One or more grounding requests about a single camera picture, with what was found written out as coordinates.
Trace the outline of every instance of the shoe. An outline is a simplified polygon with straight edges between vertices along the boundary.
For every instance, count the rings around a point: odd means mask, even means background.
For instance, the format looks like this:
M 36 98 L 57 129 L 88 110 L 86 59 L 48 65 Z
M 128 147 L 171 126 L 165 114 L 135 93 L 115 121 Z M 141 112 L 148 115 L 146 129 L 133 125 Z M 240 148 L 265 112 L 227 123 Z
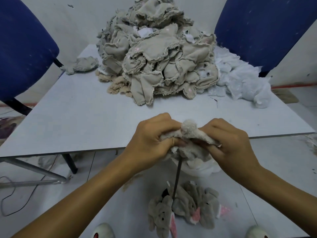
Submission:
M 109 224 L 101 223 L 95 228 L 91 238 L 115 238 L 115 235 Z
M 245 238 L 270 238 L 270 236 L 259 226 L 251 226 L 245 234 Z

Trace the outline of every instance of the blue chair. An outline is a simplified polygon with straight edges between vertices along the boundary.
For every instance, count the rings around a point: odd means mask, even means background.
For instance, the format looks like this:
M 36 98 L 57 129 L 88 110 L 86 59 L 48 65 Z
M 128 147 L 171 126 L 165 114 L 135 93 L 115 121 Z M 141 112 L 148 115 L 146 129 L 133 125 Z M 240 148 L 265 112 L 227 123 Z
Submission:
M 215 34 L 265 77 L 316 19 L 317 0 L 227 0 Z
M 21 0 L 0 0 L 0 100 L 28 115 L 32 109 L 15 97 L 35 84 L 58 60 L 59 48 L 40 21 Z M 69 154 L 63 158 L 75 174 Z

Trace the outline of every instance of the tiled floor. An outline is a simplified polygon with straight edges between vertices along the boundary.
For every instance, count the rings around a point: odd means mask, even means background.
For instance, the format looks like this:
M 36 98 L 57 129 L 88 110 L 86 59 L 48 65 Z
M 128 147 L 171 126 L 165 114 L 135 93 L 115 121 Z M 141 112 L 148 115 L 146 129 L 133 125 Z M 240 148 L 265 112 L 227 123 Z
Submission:
M 317 130 L 317 87 L 292 88 L 300 103 L 289 104 L 299 116 Z M 0 108 L 0 117 L 16 116 L 18 113 L 9 108 Z M 278 137 L 251 140 L 252 147 L 259 162 L 278 176 L 317 196 L 317 157 L 309 150 L 304 138 Z M 115 151 L 87 152 L 79 157 L 76 165 L 79 171 L 70 181 L 63 185 L 38 186 L 28 204 L 19 212 L 2 217 L 0 215 L 0 237 L 9 238 L 40 214 L 52 207 L 63 197 L 75 190 L 88 179 L 96 175 L 104 166 L 116 157 Z M 24 159 L 32 164 L 38 163 L 38 157 Z M 61 157 L 55 162 L 53 172 L 63 176 L 71 173 Z M 123 192 L 120 189 L 105 205 L 85 229 L 81 238 L 91 236 L 96 225 L 108 222 L 120 237 L 153 237 L 147 227 L 147 204 L 151 197 L 159 195 L 165 188 L 166 180 L 173 180 L 176 166 L 172 162 L 162 162 L 143 172 L 143 176 Z M 14 181 L 37 180 L 42 175 L 0 163 L 0 176 L 8 176 Z M 291 238 L 306 236 L 298 226 L 292 223 L 275 208 L 261 200 L 245 188 L 230 179 L 224 172 L 212 174 L 205 179 L 195 179 L 181 173 L 182 180 L 194 180 L 203 186 L 211 186 L 220 193 L 220 202 L 231 211 L 216 221 L 214 230 L 202 229 L 199 225 L 187 225 L 177 219 L 179 237 L 223 237 L 242 238 L 251 225 L 258 224 L 265 228 L 272 237 Z M 20 209 L 28 200 L 34 187 L 17 188 L 14 195 L 3 203 L 6 213 Z M 8 196 L 12 188 L 0 189 L 0 199 Z

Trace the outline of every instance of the black wire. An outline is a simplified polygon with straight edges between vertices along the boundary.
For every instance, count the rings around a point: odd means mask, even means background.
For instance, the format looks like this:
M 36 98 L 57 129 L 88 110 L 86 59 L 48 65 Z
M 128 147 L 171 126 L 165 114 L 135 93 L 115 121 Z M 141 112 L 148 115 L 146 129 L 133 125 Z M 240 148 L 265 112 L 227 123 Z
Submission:
M 50 168 L 48 171 L 50 171 L 50 170 L 53 168 L 57 157 L 58 157 L 58 155 L 56 155 L 56 157 L 55 157 L 55 159 L 54 159 L 54 162 L 53 162 L 51 168 Z M 2 177 L 0 177 L 0 179 L 1 179 L 1 178 L 6 178 L 7 180 L 10 181 L 10 183 L 13 183 L 13 181 L 12 181 L 9 177 L 7 177 L 7 176 L 2 176 Z M 32 195 L 34 194 L 34 192 L 35 192 L 35 190 L 36 190 L 37 187 L 38 187 L 38 185 L 36 185 L 36 186 L 34 187 L 34 189 L 33 189 L 32 193 L 31 193 L 30 197 L 28 198 L 28 201 L 26 201 L 26 203 L 23 205 L 23 207 L 22 207 L 21 209 L 15 211 L 15 212 L 12 212 L 12 213 L 10 213 L 10 214 L 8 214 L 8 215 L 5 215 L 5 213 L 3 212 L 3 202 L 4 202 L 5 199 L 9 198 L 10 196 L 12 196 L 12 195 L 14 194 L 14 192 L 15 192 L 15 190 L 16 190 L 16 186 L 14 186 L 14 189 L 13 189 L 12 193 L 11 193 L 10 195 L 8 195 L 7 197 L 3 198 L 3 199 L 1 200 L 1 202 L 0 202 L 0 212 L 1 212 L 1 215 L 4 216 L 4 217 L 7 217 L 7 216 L 13 215 L 13 214 L 19 212 L 20 210 L 22 210 L 22 209 L 28 204 L 28 202 L 30 201 L 30 199 L 31 199 Z

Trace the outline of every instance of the pile of plush fabric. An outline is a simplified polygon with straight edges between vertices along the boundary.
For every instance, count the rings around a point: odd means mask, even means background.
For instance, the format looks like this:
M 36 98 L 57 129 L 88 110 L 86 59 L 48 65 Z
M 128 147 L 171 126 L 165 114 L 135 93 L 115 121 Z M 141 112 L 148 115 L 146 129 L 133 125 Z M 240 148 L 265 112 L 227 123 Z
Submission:
M 158 94 L 193 99 L 217 82 L 218 71 L 215 35 L 192 25 L 173 0 L 135 0 L 128 11 L 118 10 L 97 36 L 99 80 L 137 105 L 152 104 Z
M 149 229 L 159 238 L 168 238 L 172 234 L 177 238 L 175 215 L 183 216 L 189 224 L 197 224 L 206 229 L 215 227 L 215 219 L 223 213 L 218 201 L 219 193 L 212 188 L 204 189 L 193 181 L 178 185 L 175 199 L 172 199 L 174 184 L 167 182 L 167 189 L 161 196 L 150 200 L 148 207 Z

